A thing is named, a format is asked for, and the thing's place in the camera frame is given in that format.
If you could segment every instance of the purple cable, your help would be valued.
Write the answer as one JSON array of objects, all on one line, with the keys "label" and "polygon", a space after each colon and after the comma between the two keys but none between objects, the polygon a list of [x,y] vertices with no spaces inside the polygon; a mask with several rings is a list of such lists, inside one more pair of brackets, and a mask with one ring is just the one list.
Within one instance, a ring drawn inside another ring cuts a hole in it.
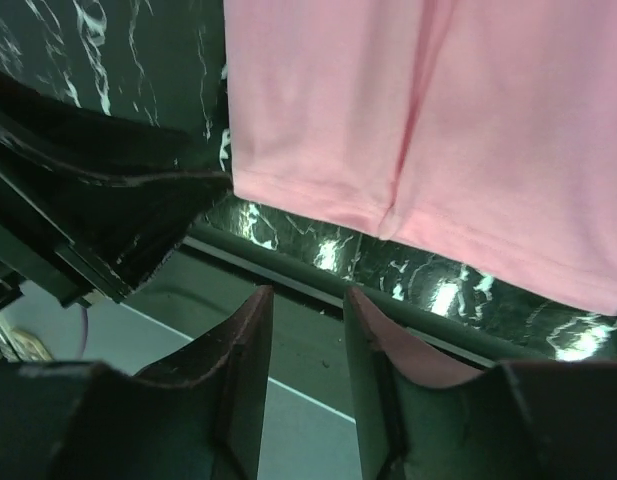
[{"label": "purple cable", "polygon": [[88,319],[88,309],[85,307],[81,307],[81,346],[79,348],[79,354],[77,358],[81,360],[84,358],[84,352],[86,351],[86,344],[88,343],[88,324],[90,323]]}]

